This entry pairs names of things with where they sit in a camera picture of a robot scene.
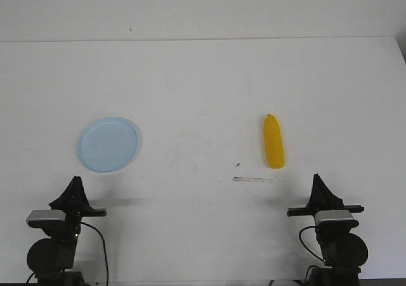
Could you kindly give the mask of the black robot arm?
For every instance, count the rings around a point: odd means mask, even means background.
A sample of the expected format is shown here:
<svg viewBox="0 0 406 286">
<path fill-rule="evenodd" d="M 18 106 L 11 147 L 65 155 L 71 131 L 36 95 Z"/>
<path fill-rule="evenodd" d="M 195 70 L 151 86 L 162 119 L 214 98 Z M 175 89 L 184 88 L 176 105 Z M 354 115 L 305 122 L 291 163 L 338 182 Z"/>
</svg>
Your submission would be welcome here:
<svg viewBox="0 0 406 286">
<path fill-rule="evenodd" d="M 106 209 L 90 206 L 82 178 L 74 176 L 63 193 L 49 203 L 49 209 L 33 210 L 26 223 L 40 229 L 46 238 L 35 242 L 27 253 L 27 266 L 37 285 L 87 285 L 80 271 L 72 271 L 81 227 L 91 228 L 100 236 L 105 263 L 105 284 L 109 284 L 107 249 L 104 236 L 83 218 L 102 218 Z"/>
<path fill-rule="evenodd" d="M 289 217 L 313 217 L 314 225 L 304 227 L 298 237 L 303 244 L 303 232 L 313 229 L 322 254 L 318 256 L 308 247 L 305 248 L 324 267 L 310 265 L 303 285 L 360 285 L 358 275 L 368 259 L 369 251 L 366 243 L 351 230 L 359 226 L 353 215 L 364 210 L 362 205 L 344 204 L 318 174 L 313 176 L 308 203 L 304 207 L 287 210 Z"/>
</svg>

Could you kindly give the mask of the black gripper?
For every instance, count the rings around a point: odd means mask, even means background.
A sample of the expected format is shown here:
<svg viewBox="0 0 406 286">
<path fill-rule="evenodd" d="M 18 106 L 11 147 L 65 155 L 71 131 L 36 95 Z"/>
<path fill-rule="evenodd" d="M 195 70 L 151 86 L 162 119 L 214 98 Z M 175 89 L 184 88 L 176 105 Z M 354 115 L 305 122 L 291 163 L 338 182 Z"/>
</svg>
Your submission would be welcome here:
<svg viewBox="0 0 406 286">
<path fill-rule="evenodd" d="M 324 209 L 317 209 L 320 206 L 320 203 L 323 205 Z M 361 213 L 364 211 L 364 206 L 344 206 L 343 200 L 335 196 L 335 194 L 333 194 L 328 189 L 328 187 L 325 185 L 324 181 L 318 174 L 314 174 L 311 193 L 306 207 L 288 208 L 287 216 L 314 216 L 320 211 L 325 211 L 325 209 L 340 209 L 349 211 L 350 213 Z"/>
<path fill-rule="evenodd" d="M 56 210 L 71 209 L 76 204 L 76 194 L 78 194 L 78 203 L 82 209 L 66 212 L 65 222 L 67 226 L 78 228 L 83 218 L 102 218 L 107 215 L 107 210 L 104 208 L 91 208 L 80 176 L 74 176 L 63 193 L 56 200 L 50 202 L 49 206 Z"/>
</svg>

